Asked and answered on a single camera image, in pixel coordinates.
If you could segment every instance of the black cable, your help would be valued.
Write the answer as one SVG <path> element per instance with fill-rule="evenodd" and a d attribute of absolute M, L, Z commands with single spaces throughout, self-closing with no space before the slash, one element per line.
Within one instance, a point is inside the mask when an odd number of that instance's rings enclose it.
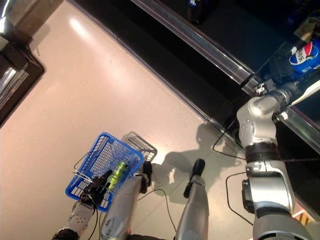
<path fill-rule="evenodd" d="M 94 228 L 93 228 L 92 233 L 91 233 L 90 237 L 88 238 L 88 240 L 91 239 L 91 237 L 92 237 L 92 235 L 95 233 L 95 230 L 96 230 L 96 227 L 97 227 L 97 223 L 98 223 L 98 209 L 95 210 L 95 213 L 96 213 L 95 225 L 94 225 Z"/>
<path fill-rule="evenodd" d="M 242 218 L 243 220 L 245 220 L 248 224 L 250 224 L 251 226 L 253 226 L 254 224 L 252 222 L 250 222 L 248 219 L 246 219 L 244 216 L 242 216 L 240 213 L 236 212 L 235 210 L 233 210 L 230 206 L 230 202 L 229 202 L 229 191 L 228 191 L 228 179 L 240 174 L 245 174 L 246 172 L 239 172 L 239 173 L 235 173 L 235 174 L 231 174 L 229 175 L 226 179 L 225 179 L 225 189 L 226 189 L 226 202 L 228 203 L 228 207 L 229 209 L 234 212 L 235 214 L 237 214 L 240 218 Z"/>
<path fill-rule="evenodd" d="M 174 228 L 174 231 L 177 232 L 177 229 L 176 229 L 176 226 L 174 224 L 174 221 L 172 220 L 172 217 L 171 217 L 171 214 L 170 214 L 170 211 L 169 211 L 169 204 L 168 204 L 168 198 L 167 198 L 167 194 L 166 192 L 161 189 L 161 188 L 158 188 L 158 189 L 155 189 L 155 190 L 152 190 L 150 192 L 148 192 L 146 195 L 144 195 L 143 197 L 139 198 L 138 201 L 144 199 L 146 196 L 148 196 L 149 194 L 153 193 L 153 192 L 156 192 L 156 191 L 162 191 L 164 193 L 164 196 L 165 196 L 165 203 L 166 203 L 166 210 L 168 211 L 168 215 L 169 215 L 169 218 L 170 218 L 170 221 L 172 223 L 172 226 Z"/>
<path fill-rule="evenodd" d="M 223 131 L 223 133 L 218 137 L 218 139 L 216 140 L 216 142 L 213 144 L 213 147 L 212 147 L 212 150 L 219 153 L 219 154 L 222 154 L 222 155 L 225 155 L 225 156 L 228 156 L 228 157 L 231 157 L 231 158 L 236 158 L 236 159 L 241 159 L 241 160 L 246 160 L 245 158 L 243 157 L 239 157 L 239 156 L 235 156 L 235 155 L 232 155 L 232 154 L 228 154 L 228 153 L 225 153 L 225 152 L 222 152 L 222 151 L 218 151 L 218 150 L 215 150 L 215 146 L 218 144 L 218 142 L 220 141 L 220 139 L 225 135 L 225 133 L 232 127 L 232 125 L 236 122 L 236 120 L 234 119 L 230 125 Z"/>

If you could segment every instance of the blue plastic basket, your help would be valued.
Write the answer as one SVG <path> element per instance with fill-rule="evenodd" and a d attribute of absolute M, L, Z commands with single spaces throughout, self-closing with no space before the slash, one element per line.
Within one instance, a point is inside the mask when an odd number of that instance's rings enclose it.
<path fill-rule="evenodd" d="M 101 133 L 97 137 L 81 164 L 81 167 L 77 170 L 76 175 L 66 187 L 66 195 L 75 200 L 79 200 L 85 187 L 91 183 L 90 180 L 95 176 L 100 177 L 108 170 L 114 171 L 121 162 L 128 165 L 126 171 L 122 175 L 121 180 L 115 185 L 114 189 L 112 191 L 107 191 L 101 205 L 98 207 L 99 210 L 107 212 L 118 189 L 127 178 L 137 171 L 144 162 L 144 157 L 141 152 L 133 149 L 106 132 Z"/>

